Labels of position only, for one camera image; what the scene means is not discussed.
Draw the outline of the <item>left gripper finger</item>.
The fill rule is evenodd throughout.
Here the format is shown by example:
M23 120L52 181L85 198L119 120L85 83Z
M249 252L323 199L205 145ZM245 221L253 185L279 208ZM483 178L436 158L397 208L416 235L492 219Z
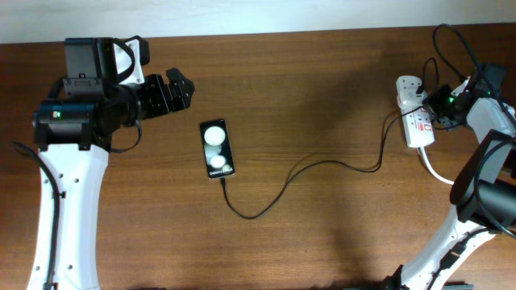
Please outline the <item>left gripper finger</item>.
M192 97L195 91L194 83L186 78L178 68L165 72L169 80L169 89L174 97Z
M192 87L186 82L174 82L169 85L172 94L173 111L186 110L190 107Z

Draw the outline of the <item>black smartphone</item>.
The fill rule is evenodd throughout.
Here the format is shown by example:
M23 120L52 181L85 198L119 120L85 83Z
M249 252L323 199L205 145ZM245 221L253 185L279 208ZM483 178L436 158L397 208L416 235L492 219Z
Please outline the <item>black smartphone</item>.
M235 174L227 123L223 118L199 125L207 176L221 179Z

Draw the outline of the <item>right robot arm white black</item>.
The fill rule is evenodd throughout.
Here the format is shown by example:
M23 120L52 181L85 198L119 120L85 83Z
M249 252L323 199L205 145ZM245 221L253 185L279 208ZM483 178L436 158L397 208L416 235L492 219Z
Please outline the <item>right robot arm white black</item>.
M478 147L451 183L451 208L438 232L422 252L401 265L381 284L383 289L445 289L459 266L480 246L498 235L515 235L515 187L499 179L515 175L515 110L500 100L506 69L480 64L452 89L432 93L422 79L396 81L406 142L422 156L434 142L433 123L471 129Z

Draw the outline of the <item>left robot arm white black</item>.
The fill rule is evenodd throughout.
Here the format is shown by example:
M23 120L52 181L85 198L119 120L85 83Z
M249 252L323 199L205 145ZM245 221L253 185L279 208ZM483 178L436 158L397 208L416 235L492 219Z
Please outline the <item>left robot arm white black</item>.
M96 233L113 134L189 108L194 83L180 70L145 75L147 40L68 38L67 72L33 115L41 178L30 289L97 289Z

